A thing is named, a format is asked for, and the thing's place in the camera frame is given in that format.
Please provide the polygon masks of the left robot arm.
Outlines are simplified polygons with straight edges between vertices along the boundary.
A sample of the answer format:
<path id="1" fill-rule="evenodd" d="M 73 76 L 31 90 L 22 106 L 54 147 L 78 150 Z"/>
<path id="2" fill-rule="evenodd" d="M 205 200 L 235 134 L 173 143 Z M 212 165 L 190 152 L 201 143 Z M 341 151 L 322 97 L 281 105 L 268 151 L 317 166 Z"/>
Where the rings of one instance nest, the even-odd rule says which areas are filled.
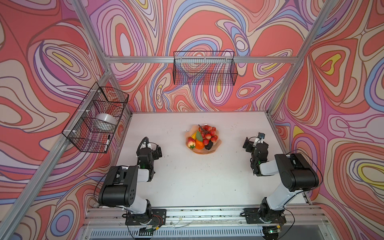
<path id="1" fill-rule="evenodd" d="M 166 211 L 154 212 L 149 200 L 138 196 L 138 183 L 149 183 L 155 175 L 154 163 L 162 157 L 161 147 L 144 137 L 136 150 L 137 164 L 112 166 L 98 195 L 102 207 L 121 208 L 127 226 L 159 228 L 165 223 Z"/>

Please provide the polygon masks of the red lychee bunch with leaf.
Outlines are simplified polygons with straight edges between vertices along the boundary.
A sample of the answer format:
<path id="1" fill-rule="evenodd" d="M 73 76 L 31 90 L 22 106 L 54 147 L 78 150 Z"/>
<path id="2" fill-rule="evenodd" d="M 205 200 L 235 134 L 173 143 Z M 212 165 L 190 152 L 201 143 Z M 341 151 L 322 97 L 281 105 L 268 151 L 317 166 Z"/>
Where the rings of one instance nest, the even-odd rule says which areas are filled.
<path id="1" fill-rule="evenodd" d="M 204 145 L 207 145 L 209 141 L 212 141 L 215 144 L 219 140 L 216 127 L 212 127 L 210 125 L 198 125 L 196 132 L 197 139 L 202 141 Z"/>

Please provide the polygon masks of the dark avocado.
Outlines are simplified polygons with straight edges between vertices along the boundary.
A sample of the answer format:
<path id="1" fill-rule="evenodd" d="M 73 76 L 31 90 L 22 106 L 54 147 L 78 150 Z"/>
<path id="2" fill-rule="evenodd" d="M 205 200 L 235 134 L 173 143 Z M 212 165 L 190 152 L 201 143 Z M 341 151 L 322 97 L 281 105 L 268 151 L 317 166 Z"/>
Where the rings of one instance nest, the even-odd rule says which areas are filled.
<path id="1" fill-rule="evenodd" d="M 214 143 L 212 141 L 209 141 L 207 145 L 205 145 L 205 149 L 210 151 L 213 147 Z"/>

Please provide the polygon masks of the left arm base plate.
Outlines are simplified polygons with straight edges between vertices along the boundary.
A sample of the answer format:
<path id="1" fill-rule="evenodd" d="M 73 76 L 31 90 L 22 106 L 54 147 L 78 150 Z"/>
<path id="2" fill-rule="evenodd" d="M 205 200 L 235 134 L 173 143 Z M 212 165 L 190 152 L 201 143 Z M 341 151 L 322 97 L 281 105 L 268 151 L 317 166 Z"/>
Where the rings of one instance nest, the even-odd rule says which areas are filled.
<path id="1" fill-rule="evenodd" d="M 134 215 L 126 212 L 122 215 L 127 226 L 152 226 L 161 227 L 166 223 L 167 210 L 154 209 L 147 210 L 144 214 Z"/>

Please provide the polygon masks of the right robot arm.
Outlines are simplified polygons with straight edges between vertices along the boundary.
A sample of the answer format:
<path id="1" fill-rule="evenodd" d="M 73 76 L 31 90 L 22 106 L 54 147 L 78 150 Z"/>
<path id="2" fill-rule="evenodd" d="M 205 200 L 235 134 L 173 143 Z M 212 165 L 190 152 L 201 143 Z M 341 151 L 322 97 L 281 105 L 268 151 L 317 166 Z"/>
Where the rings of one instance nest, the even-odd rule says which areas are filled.
<path id="1" fill-rule="evenodd" d="M 269 145 L 265 134 L 246 138 L 243 148 L 251 153 L 250 166 L 258 177 L 279 176 L 281 183 L 268 197 L 263 198 L 259 208 L 245 208 L 241 214 L 247 224 L 286 223 L 285 210 L 296 195 L 311 191 L 320 185 L 320 179 L 302 154 L 276 154 L 268 160 Z"/>

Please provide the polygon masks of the orange persimmon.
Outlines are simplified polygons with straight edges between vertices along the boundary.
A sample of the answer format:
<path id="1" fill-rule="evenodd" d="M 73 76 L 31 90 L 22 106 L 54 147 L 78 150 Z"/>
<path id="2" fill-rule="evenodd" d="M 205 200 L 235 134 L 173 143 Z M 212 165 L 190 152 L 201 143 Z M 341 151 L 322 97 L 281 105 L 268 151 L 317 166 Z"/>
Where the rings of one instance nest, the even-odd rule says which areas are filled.
<path id="1" fill-rule="evenodd" d="M 199 141 L 198 139 L 196 139 L 195 142 L 196 142 L 195 149 L 202 150 L 205 148 L 205 145 L 202 141 Z"/>

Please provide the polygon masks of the yellow orange mango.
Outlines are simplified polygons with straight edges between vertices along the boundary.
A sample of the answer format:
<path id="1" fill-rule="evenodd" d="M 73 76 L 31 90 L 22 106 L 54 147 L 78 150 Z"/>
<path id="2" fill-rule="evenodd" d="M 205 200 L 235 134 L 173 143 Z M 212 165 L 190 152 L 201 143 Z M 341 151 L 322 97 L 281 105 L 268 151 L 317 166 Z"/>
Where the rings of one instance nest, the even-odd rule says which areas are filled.
<path id="1" fill-rule="evenodd" d="M 194 132 L 194 133 L 192 134 L 191 138 L 193 138 L 194 140 L 196 140 L 196 139 L 197 139 L 197 132 Z"/>

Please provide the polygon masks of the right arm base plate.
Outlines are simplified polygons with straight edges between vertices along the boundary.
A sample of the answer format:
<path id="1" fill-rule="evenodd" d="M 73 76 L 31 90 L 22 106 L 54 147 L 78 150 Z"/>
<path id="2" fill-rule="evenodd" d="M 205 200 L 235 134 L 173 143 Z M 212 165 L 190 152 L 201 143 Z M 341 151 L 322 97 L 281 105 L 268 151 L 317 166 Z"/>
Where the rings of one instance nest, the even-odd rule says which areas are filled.
<path id="1" fill-rule="evenodd" d="M 284 211 L 275 211 L 263 208 L 244 208 L 240 213 L 247 224 L 284 225 L 287 220 Z"/>

